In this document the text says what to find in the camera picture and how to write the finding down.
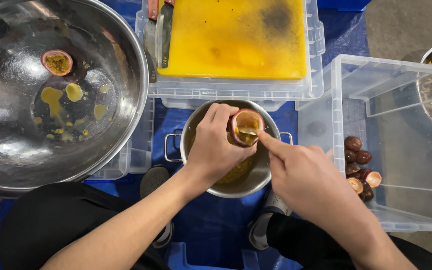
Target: metal spoon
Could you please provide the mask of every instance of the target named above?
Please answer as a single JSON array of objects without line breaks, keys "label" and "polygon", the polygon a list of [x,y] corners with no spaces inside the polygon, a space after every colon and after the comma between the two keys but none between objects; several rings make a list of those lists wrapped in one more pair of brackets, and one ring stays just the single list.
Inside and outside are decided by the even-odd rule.
[{"label": "metal spoon", "polygon": [[249,135],[257,135],[257,130],[249,126],[238,127],[237,130],[241,133],[245,133]]}]

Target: red knife handle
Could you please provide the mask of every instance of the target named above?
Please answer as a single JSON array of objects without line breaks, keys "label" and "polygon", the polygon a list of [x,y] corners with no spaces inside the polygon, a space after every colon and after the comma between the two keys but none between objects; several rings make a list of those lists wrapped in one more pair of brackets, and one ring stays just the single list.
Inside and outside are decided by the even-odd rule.
[{"label": "red knife handle", "polygon": [[148,0],[148,18],[156,21],[159,13],[159,0]]},{"label": "red knife handle", "polygon": [[175,0],[164,0],[164,3],[169,4],[169,5],[174,7],[174,1]]}]

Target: clear plastic container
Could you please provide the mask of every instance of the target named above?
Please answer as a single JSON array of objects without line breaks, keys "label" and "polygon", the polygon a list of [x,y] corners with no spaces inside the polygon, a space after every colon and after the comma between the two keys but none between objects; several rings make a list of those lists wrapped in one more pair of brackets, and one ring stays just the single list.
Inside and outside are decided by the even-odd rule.
[{"label": "clear plastic container", "polygon": [[297,102],[298,144],[319,145],[344,173],[357,136],[383,177],[368,208],[388,232],[432,231],[432,65],[339,55],[320,99]]},{"label": "clear plastic container", "polygon": [[[303,1],[306,42],[307,75],[298,81],[218,79],[189,77],[157,77],[156,83],[149,84],[148,96],[163,99],[170,108],[195,109],[208,100],[251,100],[261,101],[260,105],[277,110],[285,101],[309,101],[323,94],[322,58],[325,52],[323,23],[318,20],[316,0]],[[147,0],[136,13],[136,34],[142,40],[147,18]]]},{"label": "clear plastic container", "polygon": [[110,162],[86,180],[116,180],[128,173],[146,173],[151,168],[154,109],[155,100],[149,97],[128,142]]}]

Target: shoe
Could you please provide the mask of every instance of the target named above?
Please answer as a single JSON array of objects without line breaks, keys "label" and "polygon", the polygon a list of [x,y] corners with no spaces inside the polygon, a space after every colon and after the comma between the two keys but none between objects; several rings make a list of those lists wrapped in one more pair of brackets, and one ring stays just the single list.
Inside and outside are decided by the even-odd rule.
[{"label": "shoe", "polygon": [[[273,189],[266,192],[266,201],[258,218],[254,222],[252,220],[248,224],[249,233],[248,240],[251,245],[258,250],[265,250],[269,246],[266,242],[266,229],[269,219],[274,213],[280,213],[286,216],[291,215],[291,209],[284,203],[284,201],[274,193]],[[258,234],[255,235],[255,228],[258,227]]]},{"label": "shoe", "polygon": [[[141,200],[146,198],[149,194],[159,188],[170,178],[170,173],[163,165],[155,165],[149,169],[141,179],[141,184],[139,186],[139,194]],[[160,249],[171,243],[174,232],[173,221],[166,224],[163,234],[152,243],[155,249]]]}]

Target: black stain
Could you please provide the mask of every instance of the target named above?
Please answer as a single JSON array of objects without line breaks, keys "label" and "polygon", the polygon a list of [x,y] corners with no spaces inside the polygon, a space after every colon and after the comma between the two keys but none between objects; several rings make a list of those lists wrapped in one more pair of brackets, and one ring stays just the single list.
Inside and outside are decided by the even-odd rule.
[{"label": "black stain", "polygon": [[261,9],[260,14],[269,36],[285,36],[291,32],[292,12],[286,1],[275,1],[268,8]]}]

